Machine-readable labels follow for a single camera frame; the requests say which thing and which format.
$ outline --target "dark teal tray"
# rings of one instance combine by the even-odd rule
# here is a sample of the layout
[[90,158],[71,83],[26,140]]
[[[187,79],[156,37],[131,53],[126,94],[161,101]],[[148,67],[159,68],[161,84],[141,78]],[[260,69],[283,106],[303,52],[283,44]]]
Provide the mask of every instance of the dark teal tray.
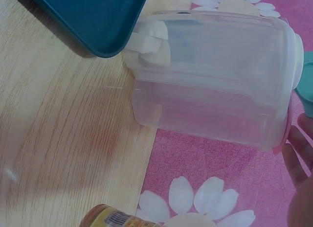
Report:
[[35,0],[94,55],[109,58],[126,45],[146,0]]

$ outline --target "finger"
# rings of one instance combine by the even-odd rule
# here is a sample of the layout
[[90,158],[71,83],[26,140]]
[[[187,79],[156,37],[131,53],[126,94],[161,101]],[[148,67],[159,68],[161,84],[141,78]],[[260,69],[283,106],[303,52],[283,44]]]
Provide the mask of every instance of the finger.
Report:
[[303,113],[298,117],[298,124],[300,128],[313,139],[313,118],[309,118]]
[[286,144],[283,146],[282,153],[290,178],[293,182],[294,187],[297,188],[308,178],[308,176],[304,172],[297,157],[297,154],[290,144]]
[[305,139],[302,133],[295,126],[292,126],[288,136],[289,142],[294,150],[300,155],[307,167],[313,169],[313,148]]

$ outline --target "hand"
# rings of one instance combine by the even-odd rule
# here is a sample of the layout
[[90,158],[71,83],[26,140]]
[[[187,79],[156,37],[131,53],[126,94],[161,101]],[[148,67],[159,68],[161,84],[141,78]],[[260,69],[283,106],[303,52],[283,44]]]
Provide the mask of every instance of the hand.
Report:
[[[298,125],[313,139],[313,119],[302,114],[298,118]],[[284,145],[283,157],[296,188],[296,193],[289,206],[288,226],[313,227],[313,176],[306,175],[296,155],[297,152],[312,173],[313,148],[295,126],[291,127],[288,140],[291,145]]]

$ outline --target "clear plastic container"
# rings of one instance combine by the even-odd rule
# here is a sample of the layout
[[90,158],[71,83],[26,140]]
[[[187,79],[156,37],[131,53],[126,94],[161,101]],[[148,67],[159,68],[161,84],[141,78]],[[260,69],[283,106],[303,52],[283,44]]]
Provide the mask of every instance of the clear plastic container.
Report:
[[[168,40],[164,30],[151,31],[155,21],[165,23]],[[160,48],[162,62],[160,55],[154,61],[126,47],[126,65],[136,78],[132,103],[138,123],[263,151],[282,143],[291,91],[303,67],[301,38],[286,22],[165,12],[140,19],[134,32],[162,39],[170,49]]]

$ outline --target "pink tablecloth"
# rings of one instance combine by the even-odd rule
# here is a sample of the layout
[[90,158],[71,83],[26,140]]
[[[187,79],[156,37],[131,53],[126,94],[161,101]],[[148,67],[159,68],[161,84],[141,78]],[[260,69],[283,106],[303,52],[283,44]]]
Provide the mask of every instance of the pink tablecloth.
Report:
[[[310,34],[313,34],[313,0],[261,2],[273,4],[275,11],[287,18],[290,26],[302,37],[305,50],[313,50],[313,37],[310,37]],[[296,125],[296,118],[303,109],[295,95],[293,102],[293,123]],[[287,210],[294,187],[281,155],[274,156],[241,145],[158,130],[142,187],[144,195],[140,197],[141,207],[146,206],[146,196],[152,191],[157,195],[157,199],[161,199],[160,203],[164,201],[163,204],[168,206],[170,216],[162,213],[163,219],[158,219],[155,213],[151,214],[155,211],[153,208],[142,208],[138,215],[161,223],[165,222],[166,218],[175,216],[173,210],[176,208],[172,208],[173,205],[168,201],[169,190],[173,179],[181,176],[184,181],[189,181],[194,193],[208,178],[216,177],[224,182],[223,190],[231,189],[237,194],[238,198],[233,201],[235,207],[230,213],[224,213],[222,218],[214,220],[218,227],[224,226],[221,222],[223,219],[245,210],[248,211],[242,214],[247,215],[249,220],[228,226],[287,226]],[[192,206],[188,212],[198,210]]]

